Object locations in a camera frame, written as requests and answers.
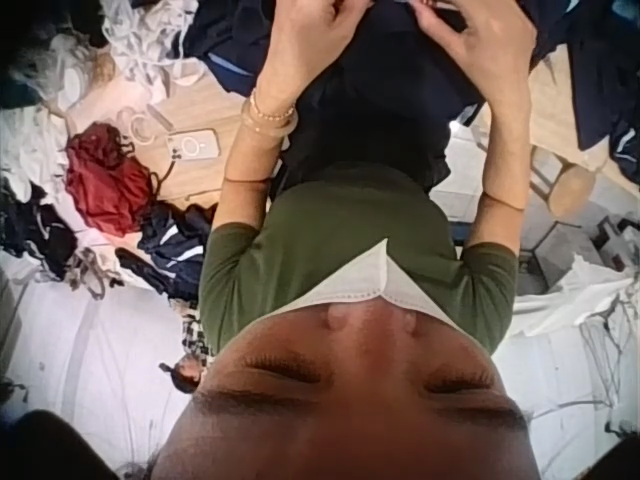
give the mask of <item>plaid fabric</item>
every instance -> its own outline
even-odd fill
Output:
[[[182,346],[186,353],[191,353],[200,359],[203,367],[213,360],[211,348],[207,345],[202,330],[202,322],[193,315],[183,317]]]
[[[200,359],[203,367],[213,361],[212,349],[207,344],[200,321],[200,312],[189,308],[186,302],[171,300],[171,306],[182,317],[182,347],[185,353],[191,353]]]

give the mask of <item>sleeve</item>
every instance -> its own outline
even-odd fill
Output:
[[[495,243],[474,245],[461,257],[466,270],[462,291],[465,330],[493,353],[513,316],[518,257]]]
[[[233,336],[242,328],[236,324],[241,314],[238,309],[243,308],[236,301],[239,270],[258,233],[249,225],[230,223],[209,236],[200,276],[199,310],[207,342],[215,353],[225,343],[223,336]]]

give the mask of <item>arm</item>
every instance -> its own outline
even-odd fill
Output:
[[[496,243],[517,255],[529,197],[535,29],[515,0],[449,0],[468,25],[452,30],[421,0],[410,0],[421,29],[455,60],[492,112],[483,194],[467,248]]]
[[[520,250],[531,174],[529,111],[525,100],[514,114],[498,114],[492,119],[482,176],[483,194],[467,248],[498,243],[516,255]]]
[[[277,129],[290,119],[265,120],[259,112],[280,116],[305,88],[344,51],[368,6],[368,0],[278,0],[269,53],[255,91],[251,119],[260,128]],[[225,167],[214,230],[230,223],[262,228],[269,178],[282,138],[240,126]]]

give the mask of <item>wrist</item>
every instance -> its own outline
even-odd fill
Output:
[[[297,89],[286,87],[285,82],[267,72],[262,72],[256,82],[255,100],[266,115],[283,115],[298,100]]]
[[[531,117],[531,92],[524,83],[517,88],[509,88],[495,98],[487,98],[491,116],[505,122],[517,122]]]

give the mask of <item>white phone case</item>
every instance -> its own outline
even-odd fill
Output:
[[[205,160],[220,156],[220,144],[213,130],[171,133],[167,136],[171,160]]]

